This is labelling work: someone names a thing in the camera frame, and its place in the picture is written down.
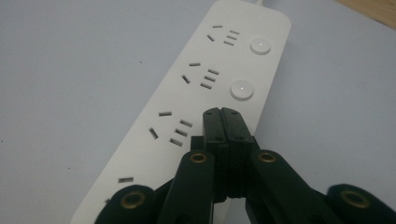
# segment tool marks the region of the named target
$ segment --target white table surface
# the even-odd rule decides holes
[[[0,1],[1,223],[69,223],[212,3]],[[260,146],[396,209],[396,31],[333,0],[266,6],[292,28]],[[226,223],[248,223],[243,200]]]

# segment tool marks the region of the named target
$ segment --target power strip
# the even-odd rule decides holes
[[[290,20],[242,1],[218,1],[199,25],[74,214],[72,224],[94,223],[106,201],[130,185],[156,189],[176,173],[203,134],[212,107],[239,111],[252,134],[262,114]],[[214,223],[227,204],[216,206]]]

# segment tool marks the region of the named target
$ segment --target round white button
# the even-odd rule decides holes
[[[231,96],[238,101],[246,101],[250,99],[253,92],[253,86],[245,80],[235,81],[235,83],[231,85]]]
[[[255,54],[265,55],[271,49],[271,44],[264,38],[256,38],[250,43],[250,49]]]

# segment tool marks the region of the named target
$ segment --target wooden surface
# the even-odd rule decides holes
[[[396,0],[337,0],[396,30]]]

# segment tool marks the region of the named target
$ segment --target black clamp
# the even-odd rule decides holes
[[[210,224],[213,203],[227,198],[246,198],[255,224],[396,223],[396,213],[363,189],[311,189],[279,154],[260,149],[237,111],[203,116],[204,135],[191,138],[175,178],[156,190],[119,190],[95,224]]]

